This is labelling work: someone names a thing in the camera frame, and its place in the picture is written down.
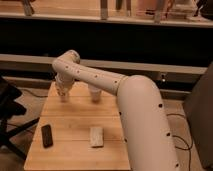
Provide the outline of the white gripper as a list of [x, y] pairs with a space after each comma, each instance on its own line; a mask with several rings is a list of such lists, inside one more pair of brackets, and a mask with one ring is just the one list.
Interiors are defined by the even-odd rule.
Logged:
[[69, 100], [69, 91], [72, 89], [74, 79], [67, 79], [61, 75], [55, 77], [55, 87], [61, 101]]

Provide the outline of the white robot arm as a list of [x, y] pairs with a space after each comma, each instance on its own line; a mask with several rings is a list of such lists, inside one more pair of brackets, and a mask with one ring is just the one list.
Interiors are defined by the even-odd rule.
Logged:
[[83, 66], [74, 50], [55, 58], [52, 67], [61, 97], [75, 80], [116, 97], [131, 171], [180, 171], [163, 100], [150, 78]]

